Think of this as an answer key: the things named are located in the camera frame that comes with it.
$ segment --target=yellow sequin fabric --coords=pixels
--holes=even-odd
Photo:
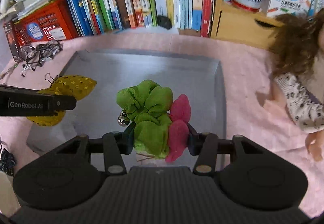
[[[97,81],[78,75],[63,76],[56,79],[48,89],[39,90],[38,93],[50,95],[69,95],[76,100],[81,100],[88,96],[95,88]],[[35,116],[27,117],[28,120],[40,126],[53,126],[58,124],[64,117],[65,111],[55,111],[55,116]]]

